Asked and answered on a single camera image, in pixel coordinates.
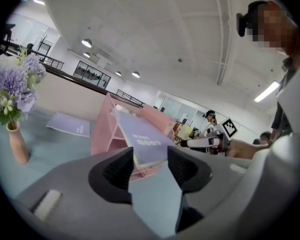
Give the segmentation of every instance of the black hair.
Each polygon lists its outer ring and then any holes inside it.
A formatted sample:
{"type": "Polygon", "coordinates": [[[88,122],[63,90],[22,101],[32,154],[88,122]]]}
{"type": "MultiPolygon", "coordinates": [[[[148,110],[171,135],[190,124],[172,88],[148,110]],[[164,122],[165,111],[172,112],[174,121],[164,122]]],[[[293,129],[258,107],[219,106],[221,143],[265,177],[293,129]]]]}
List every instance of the black hair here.
{"type": "Polygon", "coordinates": [[[260,140],[258,138],[256,138],[253,143],[253,145],[260,145],[260,140]]]}
{"type": "Polygon", "coordinates": [[[270,131],[264,131],[263,133],[261,133],[260,138],[262,136],[266,137],[267,140],[270,140],[271,132],[270,131]]]}

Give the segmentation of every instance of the table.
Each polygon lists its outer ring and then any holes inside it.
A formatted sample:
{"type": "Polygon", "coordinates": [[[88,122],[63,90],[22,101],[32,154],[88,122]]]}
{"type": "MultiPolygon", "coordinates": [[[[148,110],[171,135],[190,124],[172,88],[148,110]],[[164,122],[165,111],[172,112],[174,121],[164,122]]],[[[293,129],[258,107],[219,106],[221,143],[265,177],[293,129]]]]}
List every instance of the table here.
{"type": "MultiPolygon", "coordinates": [[[[9,134],[0,125],[0,184],[10,198],[58,165],[90,156],[90,138],[46,127],[53,115],[54,112],[40,108],[31,112],[27,121],[21,121],[20,131],[31,153],[25,165],[14,158],[9,134]]],[[[181,190],[167,161],[156,175],[131,182],[128,191],[134,211],[155,233],[162,238],[175,234],[181,190]]]]}
{"type": "Polygon", "coordinates": [[[25,165],[16,161],[7,129],[0,125],[0,184],[9,197],[15,198],[58,165],[90,156],[90,138],[46,127],[53,115],[40,108],[31,112],[27,121],[20,121],[20,132],[30,152],[25,165]]]}

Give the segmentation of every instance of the purple book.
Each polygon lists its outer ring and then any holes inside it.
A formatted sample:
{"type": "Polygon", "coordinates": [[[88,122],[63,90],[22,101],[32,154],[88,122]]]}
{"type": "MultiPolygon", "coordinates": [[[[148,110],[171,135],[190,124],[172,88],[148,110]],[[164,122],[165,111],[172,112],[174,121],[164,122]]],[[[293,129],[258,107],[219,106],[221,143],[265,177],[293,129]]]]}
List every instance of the purple book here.
{"type": "Polygon", "coordinates": [[[118,124],[129,147],[133,147],[137,168],[166,161],[168,146],[174,142],[146,119],[118,111],[118,124]]]}
{"type": "Polygon", "coordinates": [[[90,137],[89,121],[59,112],[49,120],[46,127],[68,134],[90,137]]]}

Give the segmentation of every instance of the flower vase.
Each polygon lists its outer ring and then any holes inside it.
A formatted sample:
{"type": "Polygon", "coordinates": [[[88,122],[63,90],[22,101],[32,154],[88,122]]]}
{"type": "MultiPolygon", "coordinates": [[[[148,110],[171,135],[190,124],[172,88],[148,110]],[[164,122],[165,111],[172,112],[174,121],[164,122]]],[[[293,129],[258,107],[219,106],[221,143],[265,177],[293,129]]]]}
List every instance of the flower vase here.
{"type": "Polygon", "coordinates": [[[20,133],[20,123],[18,121],[16,122],[16,129],[11,130],[8,128],[8,125],[6,129],[9,132],[10,146],[15,159],[19,164],[26,164],[29,160],[29,154],[25,140],[20,133]]]}

